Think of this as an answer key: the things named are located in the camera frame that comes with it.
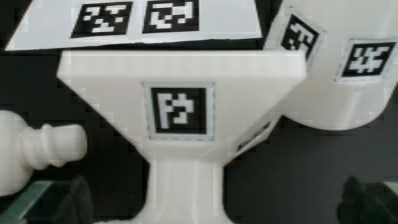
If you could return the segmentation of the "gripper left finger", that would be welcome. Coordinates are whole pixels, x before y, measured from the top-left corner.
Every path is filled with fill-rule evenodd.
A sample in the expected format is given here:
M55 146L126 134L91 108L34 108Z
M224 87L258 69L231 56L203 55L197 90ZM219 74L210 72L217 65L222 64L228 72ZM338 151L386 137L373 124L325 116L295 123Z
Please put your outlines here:
M0 224L94 224L89 183L82 175L36 181L0 213Z

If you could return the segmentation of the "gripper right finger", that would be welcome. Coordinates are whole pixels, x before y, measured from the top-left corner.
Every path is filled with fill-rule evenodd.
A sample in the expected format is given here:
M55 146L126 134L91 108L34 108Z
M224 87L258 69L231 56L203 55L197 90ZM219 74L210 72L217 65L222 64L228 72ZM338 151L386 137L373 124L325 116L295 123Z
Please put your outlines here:
M339 224L398 224L398 181L366 183L348 177L338 221Z

